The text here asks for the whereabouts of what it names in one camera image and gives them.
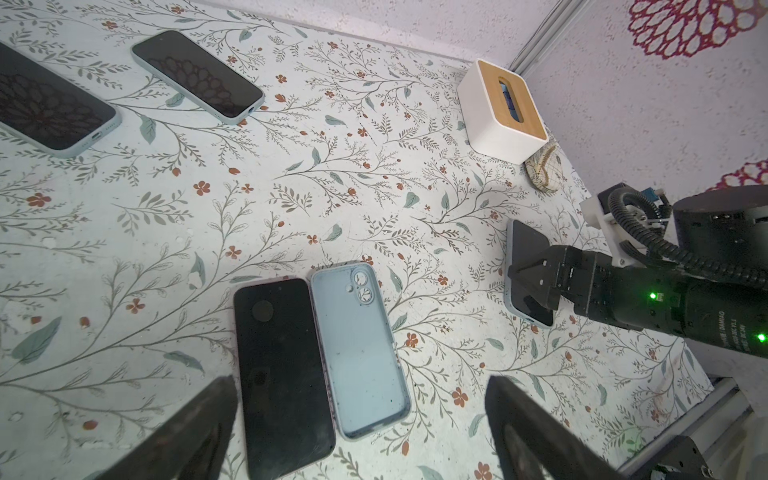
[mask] red circular wall pattern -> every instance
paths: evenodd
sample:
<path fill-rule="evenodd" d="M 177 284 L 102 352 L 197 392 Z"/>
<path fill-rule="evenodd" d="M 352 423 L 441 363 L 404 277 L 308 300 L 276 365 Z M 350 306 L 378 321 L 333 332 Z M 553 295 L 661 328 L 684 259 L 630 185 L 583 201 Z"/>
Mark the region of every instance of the red circular wall pattern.
<path fill-rule="evenodd" d="M 634 0 L 629 31 L 646 55 L 694 56 L 755 28 L 768 0 Z"/>
<path fill-rule="evenodd" d="M 717 182 L 717 185 L 708 189 L 739 187 L 740 185 L 768 185 L 768 159 L 754 164 L 744 164 L 732 174 L 725 174 Z"/>

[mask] tissue box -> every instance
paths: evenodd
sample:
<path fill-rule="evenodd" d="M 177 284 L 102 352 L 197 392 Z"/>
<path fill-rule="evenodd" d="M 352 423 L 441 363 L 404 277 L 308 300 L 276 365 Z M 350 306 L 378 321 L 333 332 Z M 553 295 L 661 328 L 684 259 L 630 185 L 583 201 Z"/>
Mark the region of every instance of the tissue box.
<path fill-rule="evenodd" d="M 549 136 L 525 80 L 476 60 L 458 89 L 469 144 L 478 153 L 522 164 Z"/>

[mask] smartphone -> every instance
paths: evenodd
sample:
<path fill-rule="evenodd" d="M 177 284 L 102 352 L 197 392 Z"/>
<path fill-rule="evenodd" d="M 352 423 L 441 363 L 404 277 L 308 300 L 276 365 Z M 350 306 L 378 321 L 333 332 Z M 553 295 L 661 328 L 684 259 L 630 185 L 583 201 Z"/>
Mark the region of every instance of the smartphone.
<path fill-rule="evenodd" d="M 359 439 L 405 418 L 411 400 L 373 268 L 319 270 L 310 285 L 341 435 Z"/>
<path fill-rule="evenodd" d="M 166 30 L 131 47 L 134 60 L 225 124 L 237 125 L 264 93 L 178 31 Z"/>
<path fill-rule="evenodd" d="M 0 43 L 0 127 L 46 154 L 71 158 L 120 122 L 111 105 Z"/>
<path fill-rule="evenodd" d="M 520 220 L 507 223 L 507 250 L 504 256 L 504 304 L 507 310 L 523 320 L 535 325 L 550 327 L 554 323 L 554 313 L 545 309 L 528 295 L 525 288 L 515 282 L 507 272 L 516 262 L 533 257 L 549 247 L 549 240 L 542 233 L 530 228 Z"/>
<path fill-rule="evenodd" d="M 310 290 L 301 279 L 245 286 L 233 304 L 248 474 L 273 480 L 336 445 Z"/>

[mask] black phone screen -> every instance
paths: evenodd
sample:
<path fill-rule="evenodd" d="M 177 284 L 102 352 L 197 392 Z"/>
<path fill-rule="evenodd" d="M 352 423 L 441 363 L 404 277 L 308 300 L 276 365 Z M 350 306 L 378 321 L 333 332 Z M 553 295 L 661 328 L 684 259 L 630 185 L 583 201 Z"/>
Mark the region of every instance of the black phone screen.
<path fill-rule="evenodd" d="M 250 480 L 273 480 L 336 445 L 306 282 L 246 286 L 234 296 Z"/>
<path fill-rule="evenodd" d="M 115 116 L 110 105 L 0 43 L 0 121 L 66 150 Z"/>
<path fill-rule="evenodd" d="M 178 31 L 164 31 L 144 40 L 133 47 L 133 53 L 225 117 L 237 117 L 264 95 Z"/>
<path fill-rule="evenodd" d="M 530 228 L 525 223 L 515 220 L 512 224 L 512 262 L 526 260 L 537 253 L 541 253 L 549 247 L 547 237 Z M 545 309 L 534 298 L 528 295 L 525 288 L 518 282 L 511 282 L 512 306 L 520 313 L 530 316 L 532 319 L 552 326 L 554 316 L 551 310 Z"/>

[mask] speckled wallpaper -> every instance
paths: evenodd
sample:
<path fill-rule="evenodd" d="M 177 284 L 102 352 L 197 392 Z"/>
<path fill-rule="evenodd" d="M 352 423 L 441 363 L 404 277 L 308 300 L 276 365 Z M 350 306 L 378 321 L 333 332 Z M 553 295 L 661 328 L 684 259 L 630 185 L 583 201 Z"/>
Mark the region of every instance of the speckled wallpaper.
<path fill-rule="evenodd" d="M 768 181 L 766 13 L 768 0 L 594 0 L 526 76 L 590 190 Z"/>
<path fill-rule="evenodd" d="M 449 57 L 509 65 L 558 0 L 205 0 Z"/>

